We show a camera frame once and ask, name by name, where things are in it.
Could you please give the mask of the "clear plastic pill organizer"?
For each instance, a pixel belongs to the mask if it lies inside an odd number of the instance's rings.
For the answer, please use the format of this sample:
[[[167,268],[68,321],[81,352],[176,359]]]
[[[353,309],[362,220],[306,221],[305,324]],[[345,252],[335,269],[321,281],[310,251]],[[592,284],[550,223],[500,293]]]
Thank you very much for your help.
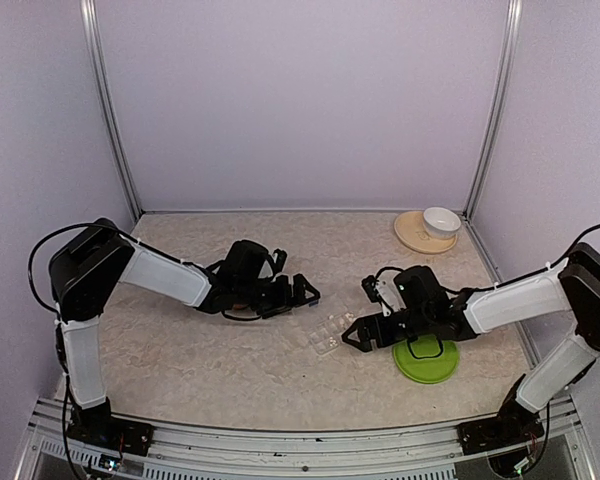
[[[312,314],[312,320],[306,325],[306,332],[309,344],[315,353],[323,356],[336,350],[342,344],[341,334],[350,325],[343,328],[341,325],[330,322],[328,317],[345,312],[352,313],[350,309],[340,297],[329,295],[321,298],[317,305],[309,308],[309,311]]]

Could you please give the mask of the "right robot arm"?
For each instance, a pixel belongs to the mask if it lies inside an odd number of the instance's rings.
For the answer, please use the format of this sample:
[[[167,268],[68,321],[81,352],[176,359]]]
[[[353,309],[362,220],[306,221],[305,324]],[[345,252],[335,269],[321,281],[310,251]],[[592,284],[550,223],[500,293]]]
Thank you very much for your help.
[[[380,313],[357,318],[342,334],[361,352],[433,335],[440,341],[472,340],[505,325],[556,312],[571,312],[569,334],[513,390],[491,433],[515,442],[563,388],[582,377],[600,357],[600,253],[575,244],[561,259],[518,279],[489,288],[446,290],[428,266],[398,271],[388,288],[375,276],[362,286]]]

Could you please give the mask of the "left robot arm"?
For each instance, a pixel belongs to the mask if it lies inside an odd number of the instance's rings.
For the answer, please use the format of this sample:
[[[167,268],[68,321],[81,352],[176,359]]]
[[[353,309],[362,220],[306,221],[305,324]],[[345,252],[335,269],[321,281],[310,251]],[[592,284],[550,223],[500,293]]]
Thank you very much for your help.
[[[107,218],[75,228],[77,235],[49,261],[52,309],[68,399],[83,411],[82,430],[101,445],[120,434],[109,414],[99,343],[100,318],[119,286],[234,322],[273,318],[321,298],[304,275],[284,274],[285,251],[251,240],[235,241],[224,258],[201,266],[144,243]]]

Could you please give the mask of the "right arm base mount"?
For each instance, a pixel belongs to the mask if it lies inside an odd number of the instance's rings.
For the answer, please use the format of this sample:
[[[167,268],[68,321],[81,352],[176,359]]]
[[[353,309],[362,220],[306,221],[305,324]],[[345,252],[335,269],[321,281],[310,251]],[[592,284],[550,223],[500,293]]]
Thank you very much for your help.
[[[491,417],[460,423],[459,442],[464,455],[500,449],[545,434],[537,412],[532,413],[516,401],[519,379],[509,390],[499,411]]]

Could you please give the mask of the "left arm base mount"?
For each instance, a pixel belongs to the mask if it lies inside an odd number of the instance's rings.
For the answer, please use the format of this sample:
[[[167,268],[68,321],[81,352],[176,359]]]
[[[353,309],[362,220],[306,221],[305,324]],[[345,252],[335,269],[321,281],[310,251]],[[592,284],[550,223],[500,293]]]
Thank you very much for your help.
[[[150,423],[114,416],[108,397],[91,408],[74,405],[67,429],[70,439],[142,457],[148,455],[153,434],[154,426]]]

